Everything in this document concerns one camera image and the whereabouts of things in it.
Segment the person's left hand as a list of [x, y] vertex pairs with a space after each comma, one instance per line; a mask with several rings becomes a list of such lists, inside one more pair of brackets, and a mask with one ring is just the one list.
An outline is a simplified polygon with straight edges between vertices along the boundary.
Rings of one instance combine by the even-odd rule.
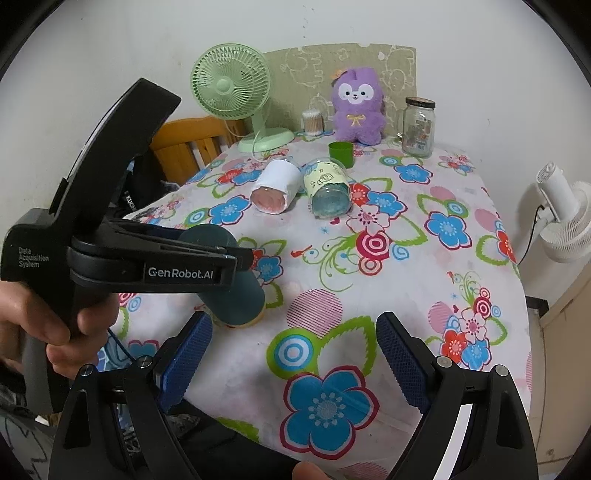
[[117, 320], [118, 296], [81, 309], [76, 321], [80, 335], [70, 337], [62, 320], [21, 283], [1, 283], [1, 362], [21, 373], [23, 345], [30, 335], [47, 345], [46, 356], [56, 373], [72, 379], [85, 364], [96, 364], [107, 342], [108, 330]]

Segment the person's right hand thumb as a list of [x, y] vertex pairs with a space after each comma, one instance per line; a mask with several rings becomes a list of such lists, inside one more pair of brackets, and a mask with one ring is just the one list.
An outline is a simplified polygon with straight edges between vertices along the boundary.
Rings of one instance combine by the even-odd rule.
[[327, 473], [314, 463], [304, 461], [297, 463], [291, 473], [293, 480], [331, 480]]

